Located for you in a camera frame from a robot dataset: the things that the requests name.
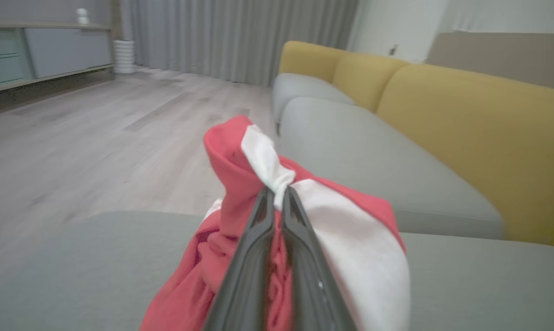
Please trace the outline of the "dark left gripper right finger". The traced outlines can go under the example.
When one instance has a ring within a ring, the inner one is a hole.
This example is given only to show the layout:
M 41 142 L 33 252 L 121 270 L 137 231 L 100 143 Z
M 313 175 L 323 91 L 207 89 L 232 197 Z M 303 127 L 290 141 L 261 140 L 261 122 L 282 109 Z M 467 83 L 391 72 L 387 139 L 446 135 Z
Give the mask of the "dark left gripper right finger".
M 295 331 L 356 331 L 300 196 L 289 187 L 282 231 L 290 250 Z

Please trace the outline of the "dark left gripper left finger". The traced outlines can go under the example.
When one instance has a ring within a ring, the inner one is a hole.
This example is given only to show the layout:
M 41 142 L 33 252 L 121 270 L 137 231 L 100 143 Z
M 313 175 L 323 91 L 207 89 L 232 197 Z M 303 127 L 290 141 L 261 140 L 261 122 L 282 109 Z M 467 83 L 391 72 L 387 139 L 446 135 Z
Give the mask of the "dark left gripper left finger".
M 275 233 L 274 193 L 262 189 L 254 203 L 204 331 L 263 331 L 270 252 Z

